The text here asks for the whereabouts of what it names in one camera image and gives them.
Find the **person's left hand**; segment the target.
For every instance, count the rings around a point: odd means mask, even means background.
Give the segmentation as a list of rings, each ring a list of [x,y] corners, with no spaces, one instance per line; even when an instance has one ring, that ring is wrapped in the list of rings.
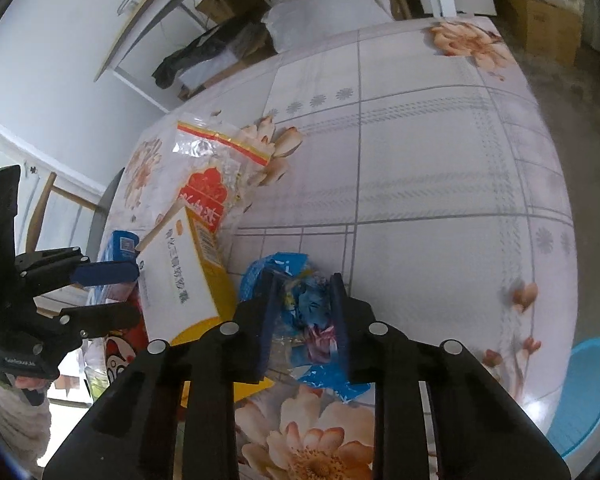
[[[14,379],[14,387],[27,391],[45,391],[50,385],[50,380],[45,378],[18,376]]]

